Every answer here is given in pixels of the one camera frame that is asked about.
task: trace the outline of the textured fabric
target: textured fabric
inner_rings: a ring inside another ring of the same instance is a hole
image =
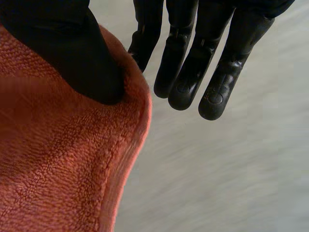
[[[111,232],[150,126],[136,63],[101,29],[126,95],[101,105],[71,89],[0,27],[0,231]]]

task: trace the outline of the gray surface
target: gray surface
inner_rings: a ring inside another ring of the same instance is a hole
[[[126,48],[132,0],[91,0]],[[167,12],[145,77],[153,88]],[[309,232],[309,1],[296,0],[256,45],[224,115],[185,112],[154,96],[153,121],[128,179],[115,232]]]

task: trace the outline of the fingertip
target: fingertip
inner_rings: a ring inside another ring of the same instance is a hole
[[[199,115],[202,116],[202,118],[214,121],[221,117],[225,109],[225,105],[223,103],[221,104],[214,104],[209,102],[209,100],[205,97],[202,98],[198,105],[198,112]]]

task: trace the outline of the hand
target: hand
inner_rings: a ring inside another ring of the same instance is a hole
[[[129,53],[145,70],[159,39],[163,0],[133,0],[138,30]],[[201,84],[230,18],[229,35],[218,66],[200,101],[200,115],[218,119],[254,45],[294,0],[167,0],[170,31],[154,84],[158,97],[176,110],[187,109]],[[197,11],[196,35],[190,41]]]
[[[124,93],[123,79],[88,5],[89,0],[0,0],[0,20],[77,92],[115,104]]]

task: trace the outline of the orange fleece fabric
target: orange fleece fabric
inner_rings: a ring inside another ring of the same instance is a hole
[[[114,106],[76,93],[0,25],[0,231],[112,232],[151,119],[149,88],[101,28],[125,76]]]

